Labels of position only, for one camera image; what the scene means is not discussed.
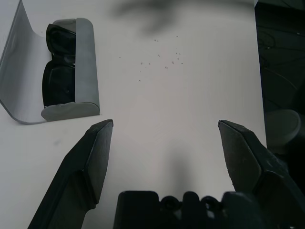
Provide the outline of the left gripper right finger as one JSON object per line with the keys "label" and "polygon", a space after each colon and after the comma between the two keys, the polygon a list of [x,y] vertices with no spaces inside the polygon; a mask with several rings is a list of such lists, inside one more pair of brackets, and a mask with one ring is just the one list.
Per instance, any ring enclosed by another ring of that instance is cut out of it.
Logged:
{"label": "left gripper right finger", "polygon": [[305,196],[280,159],[244,126],[220,120],[218,127],[235,191],[255,197],[271,229],[303,229]]}

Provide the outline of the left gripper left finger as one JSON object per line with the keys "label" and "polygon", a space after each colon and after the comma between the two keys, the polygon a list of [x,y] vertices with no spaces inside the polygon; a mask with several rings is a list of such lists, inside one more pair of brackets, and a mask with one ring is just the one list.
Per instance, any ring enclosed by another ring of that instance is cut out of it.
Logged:
{"label": "left gripper left finger", "polygon": [[96,208],[107,172],[113,120],[92,125],[59,166],[30,229],[80,229]]}

